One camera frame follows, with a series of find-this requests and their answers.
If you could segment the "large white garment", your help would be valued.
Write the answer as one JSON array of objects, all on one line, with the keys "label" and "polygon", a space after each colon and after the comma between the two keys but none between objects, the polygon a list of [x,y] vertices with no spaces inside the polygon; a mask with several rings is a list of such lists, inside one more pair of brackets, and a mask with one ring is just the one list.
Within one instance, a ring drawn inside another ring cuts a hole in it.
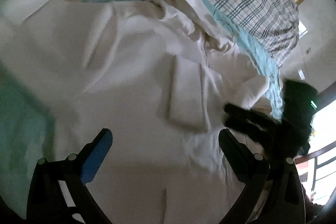
[{"label": "large white garment", "polygon": [[223,106],[264,99],[202,0],[50,0],[1,20],[1,63],[56,120],[58,159],[106,127],[91,190],[117,223],[218,223],[243,189],[223,158]]}]

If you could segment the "teal floral bed sheet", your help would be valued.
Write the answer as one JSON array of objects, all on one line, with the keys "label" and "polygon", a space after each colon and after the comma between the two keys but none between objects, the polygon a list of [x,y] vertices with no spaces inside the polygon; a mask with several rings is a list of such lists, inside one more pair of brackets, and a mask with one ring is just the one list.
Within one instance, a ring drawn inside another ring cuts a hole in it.
[{"label": "teal floral bed sheet", "polygon": [[[40,8],[48,1],[50,0],[35,0],[35,7]],[[107,3],[140,0],[65,1]],[[276,62],[259,41],[246,30],[214,8],[208,0],[202,0],[202,2],[209,10],[214,21],[234,37],[239,50],[250,57],[257,72],[269,79],[269,89],[266,91],[264,99],[257,102],[252,108],[279,119],[282,114],[283,101]],[[6,18],[17,22],[21,16],[26,16],[28,12],[29,0],[1,0],[1,20]],[[86,141],[80,149],[69,152],[63,158],[58,159],[55,155],[55,126],[56,120],[51,110],[29,92],[1,63],[1,197],[21,217],[26,216],[27,198],[37,161],[40,158],[46,158],[48,161],[62,160],[71,153],[79,152],[86,143],[92,141],[100,132],[98,131],[92,139]],[[91,190],[94,180],[88,185],[89,191],[108,217]]]}]

